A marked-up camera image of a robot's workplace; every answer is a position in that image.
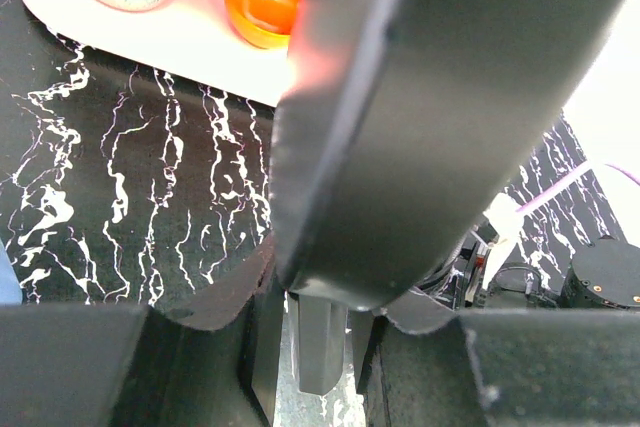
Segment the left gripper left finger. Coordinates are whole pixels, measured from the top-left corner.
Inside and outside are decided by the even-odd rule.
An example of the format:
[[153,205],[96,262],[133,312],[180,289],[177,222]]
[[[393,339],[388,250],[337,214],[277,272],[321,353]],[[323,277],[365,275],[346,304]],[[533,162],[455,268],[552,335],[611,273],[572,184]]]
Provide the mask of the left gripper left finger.
[[267,237],[161,312],[131,303],[1,311],[5,426],[269,426],[283,292]]

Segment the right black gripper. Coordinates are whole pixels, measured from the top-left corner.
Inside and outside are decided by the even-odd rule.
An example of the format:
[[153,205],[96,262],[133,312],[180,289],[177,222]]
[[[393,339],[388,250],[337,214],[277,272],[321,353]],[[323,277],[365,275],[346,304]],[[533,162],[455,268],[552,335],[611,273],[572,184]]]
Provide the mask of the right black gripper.
[[522,262],[506,262],[489,277],[490,259],[491,251],[480,241],[459,249],[452,266],[452,310],[558,307],[558,295],[544,287],[538,269]]

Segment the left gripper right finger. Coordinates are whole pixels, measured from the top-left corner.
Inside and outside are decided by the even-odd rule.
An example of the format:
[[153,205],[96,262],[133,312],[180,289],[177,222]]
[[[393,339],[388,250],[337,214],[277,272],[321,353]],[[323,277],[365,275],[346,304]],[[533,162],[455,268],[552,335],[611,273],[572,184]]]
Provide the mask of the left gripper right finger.
[[463,309],[408,292],[351,316],[370,426],[635,426],[639,318]]

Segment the dark grey shower head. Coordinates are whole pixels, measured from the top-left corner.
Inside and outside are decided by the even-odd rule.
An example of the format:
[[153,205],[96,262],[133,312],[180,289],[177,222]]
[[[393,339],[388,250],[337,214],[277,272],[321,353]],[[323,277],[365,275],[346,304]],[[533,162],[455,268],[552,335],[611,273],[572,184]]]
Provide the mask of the dark grey shower head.
[[271,221],[294,365],[323,395],[348,310],[431,274],[553,123],[624,0],[301,0]]

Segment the small blue cup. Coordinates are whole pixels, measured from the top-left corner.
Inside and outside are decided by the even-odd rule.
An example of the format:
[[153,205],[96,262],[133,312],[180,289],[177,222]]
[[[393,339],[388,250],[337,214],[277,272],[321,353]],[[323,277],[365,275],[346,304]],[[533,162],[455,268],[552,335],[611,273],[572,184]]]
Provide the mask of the small blue cup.
[[23,292],[3,243],[0,243],[0,302],[21,305]]

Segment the pink three-tier shelf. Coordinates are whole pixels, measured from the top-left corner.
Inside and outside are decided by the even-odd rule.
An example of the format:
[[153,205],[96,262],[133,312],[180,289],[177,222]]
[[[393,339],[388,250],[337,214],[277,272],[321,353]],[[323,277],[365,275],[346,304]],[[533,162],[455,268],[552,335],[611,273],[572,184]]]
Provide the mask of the pink three-tier shelf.
[[285,49],[263,50],[232,29],[223,0],[166,0],[125,12],[97,0],[22,0],[41,22],[89,47],[269,106],[290,87]]

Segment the orange bowl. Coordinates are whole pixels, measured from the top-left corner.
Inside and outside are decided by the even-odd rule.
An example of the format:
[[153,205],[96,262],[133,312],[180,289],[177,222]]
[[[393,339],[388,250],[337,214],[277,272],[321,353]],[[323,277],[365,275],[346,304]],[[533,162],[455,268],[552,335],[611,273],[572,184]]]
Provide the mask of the orange bowl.
[[224,0],[236,33],[261,49],[286,48],[300,0]]

